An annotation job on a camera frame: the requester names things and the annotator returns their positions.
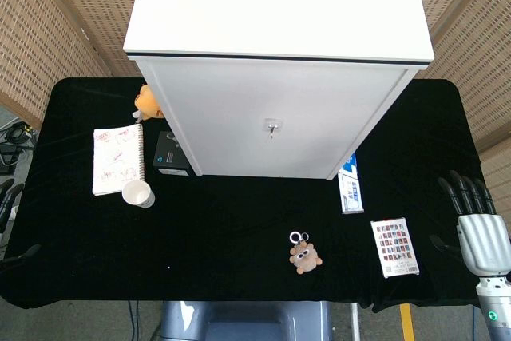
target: white cabinet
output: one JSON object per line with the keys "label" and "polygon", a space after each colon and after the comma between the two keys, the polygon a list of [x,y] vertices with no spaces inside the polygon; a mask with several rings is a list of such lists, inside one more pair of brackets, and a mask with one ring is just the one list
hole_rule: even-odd
{"label": "white cabinet", "polygon": [[124,49],[198,175],[331,179],[433,60],[421,0],[136,0]]}

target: card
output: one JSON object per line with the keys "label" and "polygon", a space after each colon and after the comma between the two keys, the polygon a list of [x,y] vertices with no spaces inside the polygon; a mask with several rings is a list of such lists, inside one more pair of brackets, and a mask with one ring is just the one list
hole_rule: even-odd
{"label": "card", "polygon": [[360,182],[358,181],[357,158],[355,154],[339,170],[339,191],[343,214],[363,213]]}
{"label": "card", "polygon": [[[406,219],[371,221],[382,272],[385,278],[418,275],[414,247],[406,226]],[[380,240],[380,236],[390,240]]]}

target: notebook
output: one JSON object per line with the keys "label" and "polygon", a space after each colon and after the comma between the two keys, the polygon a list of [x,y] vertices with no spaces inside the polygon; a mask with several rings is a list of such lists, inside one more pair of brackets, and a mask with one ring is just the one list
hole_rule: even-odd
{"label": "notebook", "polygon": [[95,129],[93,194],[120,192],[127,182],[143,179],[142,125]]}

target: cabinet door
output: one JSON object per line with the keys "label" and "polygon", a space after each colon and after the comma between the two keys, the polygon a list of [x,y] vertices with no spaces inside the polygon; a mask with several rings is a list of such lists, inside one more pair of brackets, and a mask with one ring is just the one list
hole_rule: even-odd
{"label": "cabinet door", "polygon": [[334,177],[417,72],[199,57],[137,64],[198,175],[320,179]]}

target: paper cup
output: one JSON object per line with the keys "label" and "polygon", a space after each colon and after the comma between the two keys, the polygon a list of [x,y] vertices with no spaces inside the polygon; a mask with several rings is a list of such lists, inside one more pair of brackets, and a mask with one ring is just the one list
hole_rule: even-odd
{"label": "paper cup", "polygon": [[154,204],[154,193],[145,181],[132,180],[122,189],[122,198],[128,204],[141,208],[149,208]]}

